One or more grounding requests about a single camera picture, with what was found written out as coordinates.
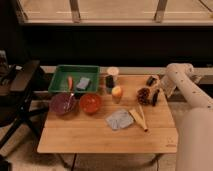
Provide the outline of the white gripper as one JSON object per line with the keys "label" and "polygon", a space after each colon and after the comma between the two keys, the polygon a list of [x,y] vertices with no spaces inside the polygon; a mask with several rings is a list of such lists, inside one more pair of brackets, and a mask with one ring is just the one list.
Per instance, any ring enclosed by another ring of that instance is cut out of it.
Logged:
{"label": "white gripper", "polygon": [[[156,81],[157,79],[153,76],[150,76],[147,81],[146,81],[146,85],[147,86],[152,86],[153,83]],[[171,95],[173,94],[175,88],[176,88],[176,85],[173,83],[173,81],[167,76],[167,75],[164,75],[161,80],[160,80],[160,85],[156,85],[155,86],[155,91],[160,89],[160,86],[161,88],[163,89],[165,95],[167,98],[170,98]]]}

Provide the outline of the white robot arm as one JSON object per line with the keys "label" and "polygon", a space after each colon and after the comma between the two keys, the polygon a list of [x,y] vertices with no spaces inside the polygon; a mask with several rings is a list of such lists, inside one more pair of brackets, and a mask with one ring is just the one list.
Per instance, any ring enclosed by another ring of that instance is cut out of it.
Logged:
{"label": "white robot arm", "polygon": [[213,98],[190,77],[190,63],[170,63],[161,79],[162,88],[177,87],[190,105],[178,128],[175,171],[213,171]]}

